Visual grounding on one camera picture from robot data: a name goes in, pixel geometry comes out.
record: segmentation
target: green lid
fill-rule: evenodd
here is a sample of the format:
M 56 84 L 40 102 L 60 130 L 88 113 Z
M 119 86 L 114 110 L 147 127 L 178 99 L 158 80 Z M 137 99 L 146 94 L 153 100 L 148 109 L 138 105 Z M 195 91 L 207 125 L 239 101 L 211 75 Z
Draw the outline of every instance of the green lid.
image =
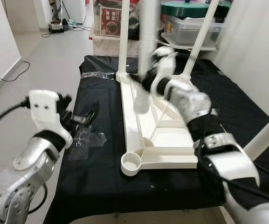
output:
M 202 18 L 206 16 L 209 4 L 201 2 L 168 1 L 162 4 L 162 13 L 176 17 Z

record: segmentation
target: red label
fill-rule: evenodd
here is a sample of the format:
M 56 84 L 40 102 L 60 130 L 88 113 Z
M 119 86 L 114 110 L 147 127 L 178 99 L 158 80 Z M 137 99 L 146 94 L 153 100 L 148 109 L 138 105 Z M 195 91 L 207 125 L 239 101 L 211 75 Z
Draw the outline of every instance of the red label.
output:
M 121 9 L 100 7 L 100 35 L 120 36 L 121 14 Z

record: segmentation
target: robotic hand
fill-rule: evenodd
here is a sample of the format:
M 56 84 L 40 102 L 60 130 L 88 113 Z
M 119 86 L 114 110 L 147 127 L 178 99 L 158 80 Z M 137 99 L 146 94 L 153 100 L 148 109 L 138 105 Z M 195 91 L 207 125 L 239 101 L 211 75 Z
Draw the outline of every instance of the robotic hand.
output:
M 269 223 L 269 196 L 259 190 L 260 177 L 252 160 L 221 126 L 210 98 L 189 80 L 174 78 L 175 53 L 161 47 L 152 55 L 153 68 L 142 84 L 151 94 L 176 106 L 187 124 L 198 156 L 203 188 L 220 201 L 237 223 Z
M 94 119 L 96 114 L 92 111 L 88 111 L 85 118 L 73 116 L 66 110 L 70 102 L 69 96 L 63 98 L 55 92 L 34 90 L 23 103 L 13 107 L 31 109 L 38 133 L 0 174 L 0 224 L 26 222 L 28 214 L 32 213 L 30 203 L 38 189 L 46 187 L 60 152 L 71 146 L 72 136 L 80 125 L 88 126 Z

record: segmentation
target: gray floor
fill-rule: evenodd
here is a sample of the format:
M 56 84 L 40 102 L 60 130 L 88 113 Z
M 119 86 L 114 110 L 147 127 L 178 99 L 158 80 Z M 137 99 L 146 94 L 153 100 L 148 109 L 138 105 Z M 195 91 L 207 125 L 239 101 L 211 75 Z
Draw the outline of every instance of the gray floor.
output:
M 86 26 L 93 22 L 92 5 L 87 7 Z M 93 54 L 92 42 L 88 39 L 88 31 L 69 31 L 61 35 L 52 35 L 38 41 L 33 37 L 34 46 L 23 39 L 19 49 L 24 60 L 31 63 L 29 71 L 22 75 L 16 82 L 6 83 L 0 90 L 0 113 L 8 107 L 24 99 L 29 90 L 47 89 L 60 92 L 63 95 L 70 94 L 73 109 L 77 87 L 80 80 L 78 66 L 83 62 L 85 55 Z M 23 64 L 13 77 L 24 70 Z M 29 138 L 35 134 L 36 128 L 31 120 L 30 113 L 26 109 L 19 109 L 0 122 L 0 172 L 4 170 L 14 156 L 27 145 Z M 46 203 L 36 213 L 28 216 L 27 224 L 41 224 L 46 216 L 48 208 L 55 194 L 55 188 L 60 171 L 61 160 L 55 166 L 55 172 L 47 182 L 49 195 Z M 40 189 L 33 200 L 32 206 L 41 200 L 43 190 Z M 225 223 L 219 208 L 203 209 L 196 211 L 164 211 L 164 212 L 140 212 L 127 214 L 109 214 L 103 216 L 87 217 L 76 220 L 74 224 L 117 224 L 117 223 L 173 223 L 173 224 L 202 224 Z
M 36 45 L 28 57 L 22 54 L 24 60 L 31 63 L 30 69 L 16 82 L 5 83 L 0 89 L 0 113 L 23 100 L 32 89 L 47 89 L 63 95 L 70 94 L 73 98 L 70 109 L 73 109 L 80 80 L 78 66 L 83 62 L 85 55 L 93 54 L 89 32 L 69 31 L 61 35 L 52 35 L 49 38 L 42 38 L 39 44 L 36 42 Z M 25 63 L 21 65 L 12 77 L 24 70 L 26 66 Z M 19 109 L 0 122 L 0 172 L 8 166 L 14 156 L 22 151 L 35 132 L 35 125 L 27 109 Z M 61 161 L 57 163 L 55 173 L 47 183 L 49 189 L 47 202 L 38 212 L 28 217 L 28 224 L 43 222 L 54 197 L 60 164 Z

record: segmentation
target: white plastic stand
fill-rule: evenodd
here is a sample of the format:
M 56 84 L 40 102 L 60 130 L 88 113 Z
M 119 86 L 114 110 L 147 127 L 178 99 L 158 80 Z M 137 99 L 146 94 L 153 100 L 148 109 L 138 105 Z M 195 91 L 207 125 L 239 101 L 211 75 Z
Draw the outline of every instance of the white plastic stand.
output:
M 140 46 L 138 54 L 138 75 L 144 77 L 151 68 L 151 54 L 156 49 L 157 21 L 159 17 L 158 0 L 143 0 L 140 23 Z M 138 90 L 133 109 L 135 112 L 147 113 L 150 107 L 148 93 L 143 89 Z
M 129 9 L 130 9 L 130 0 L 123 0 L 122 15 L 121 15 L 119 68 L 117 71 L 118 78 L 120 76 L 127 75 L 126 61 L 127 61 L 127 44 L 128 44 Z
M 211 24 L 212 19 L 214 17 L 214 13 L 215 13 L 215 11 L 217 9 L 218 3 L 219 3 L 219 0 L 212 0 L 211 3 L 210 3 L 209 9 L 208 9 L 207 14 L 206 14 L 206 17 L 204 19 L 204 22 L 203 22 L 201 28 L 200 28 L 200 32 L 198 34 L 198 37 L 195 40 L 193 49 L 192 49 L 192 51 L 190 53 L 190 56 L 189 56 L 189 59 L 188 59 L 188 61 L 186 63 L 184 71 L 180 75 L 181 78 L 188 79 L 188 80 L 190 80 L 190 78 L 191 78 L 190 74 L 192 72 L 192 69 L 194 67 L 195 61 L 196 61 L 196 59 L 197 59 L 197 57 L 199 55 L 201 46 L 203 45 L 203 42 L 204 42 L 205 37 L 207 35 L 207 32 L 209 30 L 209 27 L 210 27 L 210 24 Z
M 134 176 L 141 169 L 196 168 L 193 140 L 179 112 L 164 99 L 148 96 L 148 113 L 134 113 L 138 88 L 130 78 L 121 79 L 127 151 L 122 172 Z
M 245 153 L 255 160 L 269 146 L 269 123 L 245 146 Z
M 206 36 L 208 27 L 217 8 L 219 0 L 212 0 L 205 21 L 201 27 L 196 43 L 190 54 L 186 67 L 181 74 L 182 78 L 190 79 L 191 71 L 200 48 Z M 144 6 L 155 4 L 155 0 L 144 0 Z M 127 33 L 129 15 L 129 0 L 123 1 L 122 6 L 122 31 L 120 43 L 120 59 L 117 80 L 121 84 L 121 95 L 123 102 L 124 130 L 126 139 L 126 153 L 121 158 L 121 170 L 125 175 L 134 176 L 141 169 L 169 169 L 169 168 L 196 168 L 197 157 L 194 155 L 193 140 L 179 112 L 161 98 L 144 95 L 144 105 L 147 109 L 144 114 L 135 113 L 133 110 L 135 99 L 139 93 L 145 94 L 134 81 L 126 76 L 127 56 Z M 148 28 L 153 27 L 151 23 L 155 11 L 145 8 L 144 13 Z M 140 74 L 145 74 L 150 67 L 151 49 L 155 41 L 153 35 L 141 36 L 141 47 L 145 50 L 140 54 Z M 245 147 L 246 153 L 252 159 L 258 157 L 269 146 L 269 124 Z

